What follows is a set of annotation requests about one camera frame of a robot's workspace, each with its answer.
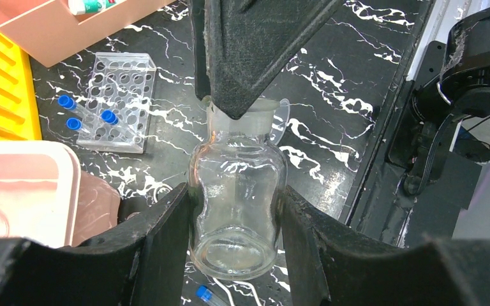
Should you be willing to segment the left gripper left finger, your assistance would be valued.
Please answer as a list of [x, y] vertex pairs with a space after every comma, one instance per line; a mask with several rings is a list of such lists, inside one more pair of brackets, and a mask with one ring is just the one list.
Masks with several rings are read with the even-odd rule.
[[0, 305], [179, 305], [187, 188], [77, 247], [0, 238]]

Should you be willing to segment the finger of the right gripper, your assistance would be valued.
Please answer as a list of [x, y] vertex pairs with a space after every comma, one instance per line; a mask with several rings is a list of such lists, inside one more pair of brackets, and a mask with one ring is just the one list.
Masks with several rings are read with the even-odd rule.
[[189, 0], [188, 9], [191, 20], [194, 69], [195, 94], [199, 100], [211, 94], [211, 84], [208, 76], [208, 64], [205, 47], [205, 0]]
[[342, 1], [207, 1], [204, 45], [214, 104], [240, 119]]

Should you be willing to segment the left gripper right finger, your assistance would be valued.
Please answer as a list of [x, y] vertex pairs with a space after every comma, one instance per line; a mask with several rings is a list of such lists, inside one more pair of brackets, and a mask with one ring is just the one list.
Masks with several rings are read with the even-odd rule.
[[490, 305], [490, 240], [400, 249], [345, 226], [291, 187], [281, 224], [294, 305]]

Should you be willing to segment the clear glass bottle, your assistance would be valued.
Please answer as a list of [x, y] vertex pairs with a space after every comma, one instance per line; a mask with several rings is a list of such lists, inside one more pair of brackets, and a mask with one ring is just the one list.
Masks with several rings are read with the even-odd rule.
[[204, 274], [248, 281], [274, 264], [287, 162], [271, 142], [279, 102], [258, 99], [237, 120], [207, 107], [206, 141], [189, 162], [189, 251]]

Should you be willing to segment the blue cap tube on table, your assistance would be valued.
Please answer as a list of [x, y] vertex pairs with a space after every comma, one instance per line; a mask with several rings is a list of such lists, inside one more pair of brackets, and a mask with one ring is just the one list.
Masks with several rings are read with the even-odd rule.
[[196, 290], [196, 296], [209, 306], [228, 306], [227, 302], [204, 285]]

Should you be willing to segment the clear plastic funnel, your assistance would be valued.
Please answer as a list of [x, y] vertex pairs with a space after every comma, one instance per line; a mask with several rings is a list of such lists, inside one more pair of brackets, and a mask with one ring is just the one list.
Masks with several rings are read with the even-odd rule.
[[279, 102], [279, 107], [275, 109], [272, 128], [270, 132], [270, 140], [273, 144], [278, 145], [281, 141], [288, 122], [290, 120], [290, 102], [284, 98]]

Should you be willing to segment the clear acrylic tube rack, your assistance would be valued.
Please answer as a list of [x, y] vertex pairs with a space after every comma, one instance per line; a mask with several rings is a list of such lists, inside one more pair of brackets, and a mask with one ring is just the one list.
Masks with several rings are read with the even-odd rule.
[[[88, 83], [85, 106], [96, 116], [89, 135], [78, 134], [77, 144], [100, 152], [142, 154], [150, 121], [150, 102], [154, 94], [157, 67], [147, 53], [97, 52]], [[140, 137], [127, 141], [100, 115], [114, 112]]]

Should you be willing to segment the pink plastic bin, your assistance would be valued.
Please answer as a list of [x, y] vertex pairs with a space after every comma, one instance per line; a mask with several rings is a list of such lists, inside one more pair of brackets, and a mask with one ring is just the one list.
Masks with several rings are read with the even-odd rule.
[[119, 193], [83, 171], [69, 146], [50, 141], [0, 141], [0, 211], [7, 237], [51, 248], [78, 246], [117, 225]]

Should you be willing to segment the blue cap tube in rack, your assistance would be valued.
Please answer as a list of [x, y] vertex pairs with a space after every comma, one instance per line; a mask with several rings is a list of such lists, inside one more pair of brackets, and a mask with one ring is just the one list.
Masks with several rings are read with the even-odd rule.
[[79, 119], [82, 120], [83, 124], [93, 125], [96, 121], [95, 114], [88, 110], [86, 107], [78, 104], [74, 99], [68, 95], [59, 96], [57, 99], [58, 104], [65, 110], [73, 113]]

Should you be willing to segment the green white tube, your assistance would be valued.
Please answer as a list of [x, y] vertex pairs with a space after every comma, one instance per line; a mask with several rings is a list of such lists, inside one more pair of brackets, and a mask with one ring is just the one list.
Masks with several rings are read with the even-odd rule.
[[67, 0], [73, 15], [99, 13], [119, 3], [117, 0]]

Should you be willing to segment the pink desk organizer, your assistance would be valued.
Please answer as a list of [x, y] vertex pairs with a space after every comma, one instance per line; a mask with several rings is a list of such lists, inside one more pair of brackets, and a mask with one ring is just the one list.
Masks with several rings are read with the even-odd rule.
[[51, 67], [168, 4], [124, 1], [81, 17], [67, 1], [0, 1], [0, 33]]

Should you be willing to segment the yellow test tube rack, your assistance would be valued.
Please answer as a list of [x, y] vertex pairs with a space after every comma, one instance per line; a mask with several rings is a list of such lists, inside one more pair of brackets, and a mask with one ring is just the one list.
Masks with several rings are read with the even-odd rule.
[[0, 33], [0, 141], [41, 139], [29, 56]]

